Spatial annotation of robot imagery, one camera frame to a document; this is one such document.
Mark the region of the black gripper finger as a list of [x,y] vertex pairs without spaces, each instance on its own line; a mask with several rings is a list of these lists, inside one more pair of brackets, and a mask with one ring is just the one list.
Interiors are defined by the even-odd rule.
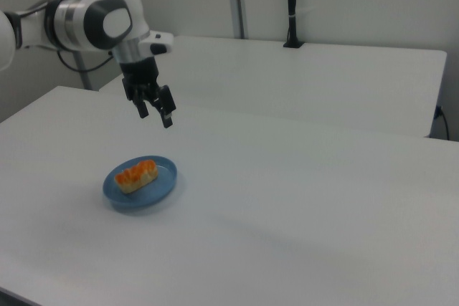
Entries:
[[132,84],[127,78],[122,79],[126,97],[137,108],[140,118],[148,116],[148,109],[143,99],[143,90],[140,85]]
[[171,127],[173,125],[172,112],[176,110],[176,104],[168,85],[154,88],[151,105],[161,116],[163,126]]

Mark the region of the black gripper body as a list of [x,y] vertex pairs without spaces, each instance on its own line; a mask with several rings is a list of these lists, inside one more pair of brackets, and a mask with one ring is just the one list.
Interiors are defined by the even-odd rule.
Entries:
[[121,63],[123,79],[129,85],[157,87],[158,67],[155,57],[147,57],[138,62]]

